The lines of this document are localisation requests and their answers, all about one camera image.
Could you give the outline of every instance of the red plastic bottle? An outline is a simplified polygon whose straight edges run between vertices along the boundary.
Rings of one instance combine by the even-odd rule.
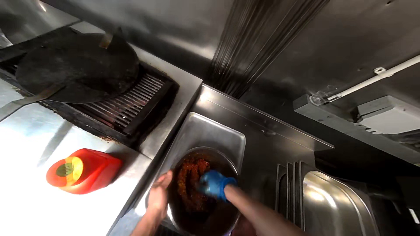
[[[75,151],[47,171],[47,182],[73,194],[87,194],[108,186],[122,161],[87,148]]]

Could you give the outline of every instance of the pipe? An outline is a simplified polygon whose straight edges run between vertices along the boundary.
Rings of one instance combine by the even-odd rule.
[[[392,67],[389,70],[386,70],[386,69],[384,69],[382,67],[376,68],[374,70],[374,72],[377,73],[378,75],[376,75],[376,76],[374,76],[374,77],[372,77],[370,79],[367,79],[367,80],[363,81],[360,84],[357,84],[357,85],[355,85],[355,86],[353,86],[353,87],[351,87],[349,89],[346,89],[346,90],[344,90],[344,91],[342,91],[342,92],[340,92],[340,93],[338,93],[336,95],[333,95],[331,97],[328,97],[326,99],[325,98],[322,98],[322,97],[318,97],[318,96],[320,96],[319,93],[313,94],[313,95],[310,96],[310,101],[313,104],[317,105],[317,106],[322,105],[322,104],[327,103],[327,102],[335,101],[335,100],[337,100],[337,99],[339,99],[341,97],[344,97],[346,95],[349,95],[349,94],[351,94],[351,93],[353,93],[353,92],[355,92],[355,91],[357,91],[357,90],[359,90],[361,88],[364,88],[364,87],[366,87],[366,86],[368,86],[370,84],[373,84],[373,83],[375,83],[375,82],[377,82],[377,81],[379,81],[381,79],[384,79],[384,78],[387,78],[387,77],[391,77],[395,73],[397,73],[399,71],[402,71],[402,70],[404,70],[404,69],[406,69],[406,68],[408,68],[408,67],[410,67],[412,65],[415,65],[415,64],[417,64],[419,62],[420,62],[420,55],[415,56],[415,57],[413,57],[413,58],[411,58],[411,59],[409,59],[409,60],[407,60],[407,61],[405,61],[405,62],[403,62],[403,63],[401,63],[401,64],[399,64],[397,66],[395,66],[395,67]]]

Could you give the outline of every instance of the white pipe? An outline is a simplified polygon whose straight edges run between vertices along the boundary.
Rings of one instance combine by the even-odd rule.
[[[375,82],[377,82],[377,81],[379,81],[379,80],[381,80],[383,78],[387,78],[387,77],[393,76],[395,73],[397,73],[399,71],[402,71],[405,68],[408,68],[408,67],[410,67],[412,65],[415,65],[415,64],[417,64],[419,62],[420,62],[420,55],[415,56],[415,57],[411,58],[410,60],[407,60],[407,61],[405,61],[405,62],[403,62],[403,63],[401,63],[401,64],[399,64],[399,65],[397,65],[395,67],[392,67],[389,70],[385,70],[385,71],[379,72],[377,76],[374,76],[374,77],[372,77],[372,78],[370,78],[368,80],[363,81],[360,84],[357,84],[357,85],[355,85],[355,86],[353,86],[353,87],[351,87],[349,89],[346,89],[346,90],[342,91],[341,93],[338,93],[336,95],[333,95],[333,96],[327,98],[326,99],[326,102],[332,102],[332,101],[337,100],[337,99],[339,99],[341,97],[344,97],[346,95],[349,95],[352,92],[355,92],[355,91],[357,91],[357,90],[359,90],[361,88],[364,88],[364,87],[368,86],[369,84],[373,84],[373,83],[375,83]]]

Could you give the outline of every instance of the stove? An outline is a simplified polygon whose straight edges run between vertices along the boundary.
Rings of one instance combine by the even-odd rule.
[[[0,50],[0,77],[18,87],[24,96],[32,94],[17,83],[19,61],[34,48],[58,37],[80,34],[62,27],[34,39]],[[115,140],[137,149],[162,121],[178,91],[178,84],[161,71],[140,61],[136,82],[122,94],[99,102],[75,104],[40,102],[72,124],[105,140]]]

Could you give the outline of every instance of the burner grate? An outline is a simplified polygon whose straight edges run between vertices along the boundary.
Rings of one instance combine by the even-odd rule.
[[[164,83],[162,80],[146,73],[136,85],[118,97],[101,102],[71,104],[71,106],[115,130],[123,131],[162,88]]]

